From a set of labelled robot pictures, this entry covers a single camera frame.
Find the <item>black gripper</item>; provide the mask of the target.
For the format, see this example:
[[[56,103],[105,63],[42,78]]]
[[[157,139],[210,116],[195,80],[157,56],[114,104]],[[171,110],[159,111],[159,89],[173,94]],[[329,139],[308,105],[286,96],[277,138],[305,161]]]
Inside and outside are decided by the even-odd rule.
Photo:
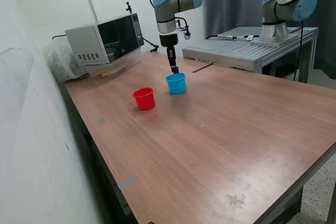
[[[176,53],[175,46],[178,44],[177,34],[160,35],[161,46],[166,48],[167,57],[172,73],[176,73]]]

